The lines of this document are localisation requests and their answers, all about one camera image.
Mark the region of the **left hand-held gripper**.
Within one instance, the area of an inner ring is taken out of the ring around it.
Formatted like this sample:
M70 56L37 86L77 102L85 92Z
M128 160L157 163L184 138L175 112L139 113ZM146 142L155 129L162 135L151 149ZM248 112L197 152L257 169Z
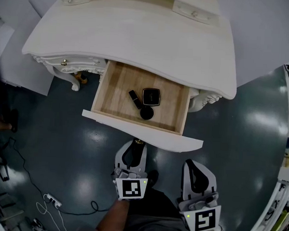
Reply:
M147 147L145 142L129 141L116 152L112 181L118 200L140 200L145 196L148 184L146 169Z

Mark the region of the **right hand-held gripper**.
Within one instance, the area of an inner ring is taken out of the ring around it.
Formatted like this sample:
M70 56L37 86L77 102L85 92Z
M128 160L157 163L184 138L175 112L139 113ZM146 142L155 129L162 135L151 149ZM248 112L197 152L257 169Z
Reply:
M178 203L179 214L189 231L217 231L221 206L216 192L215 175L204 165L187 159L182 168L181 196Z

